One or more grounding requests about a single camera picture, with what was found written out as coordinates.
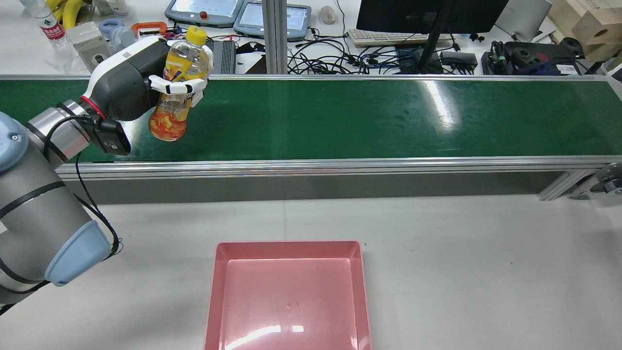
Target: orange juice bottle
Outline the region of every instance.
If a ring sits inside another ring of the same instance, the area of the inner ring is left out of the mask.
[[[190,26],[186,40],[171,46],[166,57],[164,78],[171,82],[190,79],[205,79],[210,66],[210,58],[202,49],[207,34],[195,26]],[[176,141],[186,132],[186,119],[192,104],[193,95],[160,95],[154,112],[149,117],[149,130],[160,140]]]

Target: monitor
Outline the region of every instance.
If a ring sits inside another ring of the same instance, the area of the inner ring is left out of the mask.
[[[305,38],[311,17],[311,7],[287,5],[287,40],[297,41]],[[264,37],[264,15],[260,1],[245,0],[233,29],[242,35]]]
[[[361,0],[356,28],[364,31],[421,33],[432,32],[443,1],[437,0]],[[489,32],[508,0],[457,0],[447,17],[443,32]]]
[[[242,0],[172,0],[164,15],[179,23],[227,28],[233,27],[241,7]],[[203,11],[207,18],[201,18]]]

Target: blue joint cap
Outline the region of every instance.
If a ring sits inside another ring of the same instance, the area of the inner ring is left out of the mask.
[[[56,253],[45,271],[45,279],[64,286],[110,254],[110,243],[94,220],[72,235]]]
[[[22,159],[28,149],[28,131],[17,120],[0,112],[0,173]]]

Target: plastic tray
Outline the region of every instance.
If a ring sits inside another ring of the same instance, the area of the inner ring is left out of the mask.
[[[205,350],[371,350],[361,245],[216,248]]]

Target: wooden block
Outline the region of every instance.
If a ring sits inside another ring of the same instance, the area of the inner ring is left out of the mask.
[[[553,6],[549,11],[549,17],[555,25],[564,33],[572,33],[581,17],[588,11],[575,0],[549,0]]]
[[[622,51],[622,42],[613,44],[585,45],[583,54],[590,62],[605,62]]]
[[[612,70],[621,64],[622,64],[622,55],[618,55],[616,59],[611,61],[611,63],[607,66],[607,70]]]
[[[622,7],[587,11],[572,33],[583,45],[622,42]]]

